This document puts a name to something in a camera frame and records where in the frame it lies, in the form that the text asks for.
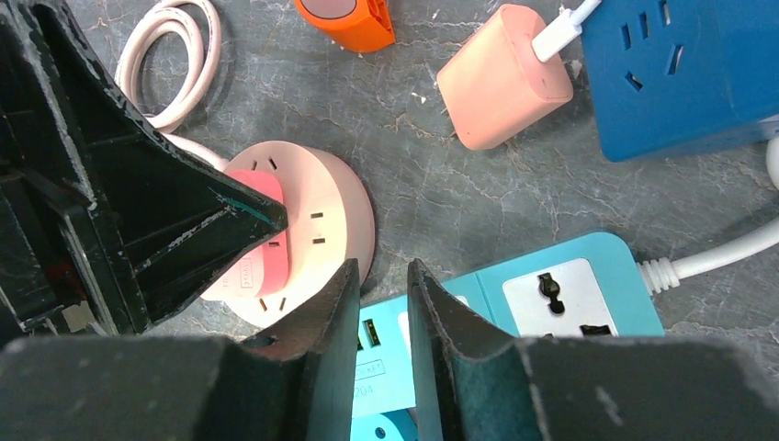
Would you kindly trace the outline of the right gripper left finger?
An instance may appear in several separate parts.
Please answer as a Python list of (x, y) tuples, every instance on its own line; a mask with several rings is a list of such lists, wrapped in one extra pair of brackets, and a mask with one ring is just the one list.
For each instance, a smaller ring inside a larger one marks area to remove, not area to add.
[(261, 333), (30, 337), (1, 355), (4, 440), (346, 440), (359, 269)]

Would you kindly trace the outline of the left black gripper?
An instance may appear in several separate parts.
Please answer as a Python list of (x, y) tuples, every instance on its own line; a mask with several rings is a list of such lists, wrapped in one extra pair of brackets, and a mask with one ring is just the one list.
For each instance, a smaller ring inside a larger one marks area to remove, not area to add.
[(23, 331), (143, 333), (287, 225), (152, 127), (65, 2), (1, 4), (1, 302)]

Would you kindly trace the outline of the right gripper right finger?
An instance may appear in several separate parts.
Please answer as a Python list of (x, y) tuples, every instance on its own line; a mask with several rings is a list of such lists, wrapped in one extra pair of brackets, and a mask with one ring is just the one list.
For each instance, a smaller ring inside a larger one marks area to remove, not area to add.
[(515, 338), (420, 260), (407, 300), (422, 440), (775, 440), (778, 397), (715, 338)]

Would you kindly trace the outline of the salmon usb charger block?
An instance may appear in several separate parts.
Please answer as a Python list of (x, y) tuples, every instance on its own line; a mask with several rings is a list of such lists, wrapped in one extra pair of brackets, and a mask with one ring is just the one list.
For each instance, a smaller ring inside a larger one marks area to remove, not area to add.
[(504, 4), (438, 72), (455, 133), (473, 151), (488, 150), (573, 98), (558, 55), (541, 62), (531, 40), (546, 26), (527, 6)]

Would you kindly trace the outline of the blue cube socket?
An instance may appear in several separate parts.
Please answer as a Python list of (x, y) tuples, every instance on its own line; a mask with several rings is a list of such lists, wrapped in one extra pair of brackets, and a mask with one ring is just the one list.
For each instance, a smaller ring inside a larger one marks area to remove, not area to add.
[(778, 134), (778, 4), (604, 1), (581, 35), (604, 156), (711, 153)]

